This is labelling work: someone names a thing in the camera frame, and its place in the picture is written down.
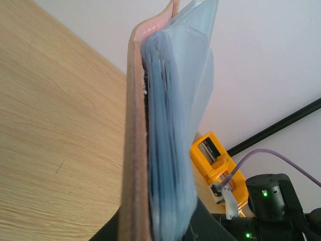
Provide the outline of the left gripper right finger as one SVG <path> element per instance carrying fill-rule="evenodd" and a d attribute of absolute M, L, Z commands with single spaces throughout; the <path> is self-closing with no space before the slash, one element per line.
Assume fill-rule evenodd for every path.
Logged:
<path fill-rule="evenodd" d="M 213 218 L 212 214 L 198 197 L 196 210 L 183 236 L 183 240 L 233 241 L 236 239 Z"/>

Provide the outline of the pink leather card holder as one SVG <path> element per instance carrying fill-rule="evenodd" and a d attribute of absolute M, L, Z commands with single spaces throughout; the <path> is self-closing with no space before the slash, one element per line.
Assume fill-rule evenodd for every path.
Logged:
<path fill-rule="evenodd" d="M 198 204 L 190 148 L 213 91 L 217 1 L 170 1 L 131 32 L 118 240 L 181 240 Z"/>

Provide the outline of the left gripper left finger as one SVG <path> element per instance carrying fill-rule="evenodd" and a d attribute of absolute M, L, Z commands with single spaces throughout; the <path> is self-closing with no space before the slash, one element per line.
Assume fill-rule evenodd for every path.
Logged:
<path fill-rule="evenodd" d="M 89 241 L 117 241 L 118 226 L 121 207 L 118 208 L 113 217 Z"/>

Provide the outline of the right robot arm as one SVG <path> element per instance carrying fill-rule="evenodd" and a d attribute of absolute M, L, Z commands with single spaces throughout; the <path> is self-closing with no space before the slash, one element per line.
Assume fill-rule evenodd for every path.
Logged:
<path fill-rule="evenodd" d="M 236 240 L 320 240 L 320 209 L 303 212 L 287 175 L 256 175 L 245 184 L 254 217 L 213 215 Z"/>

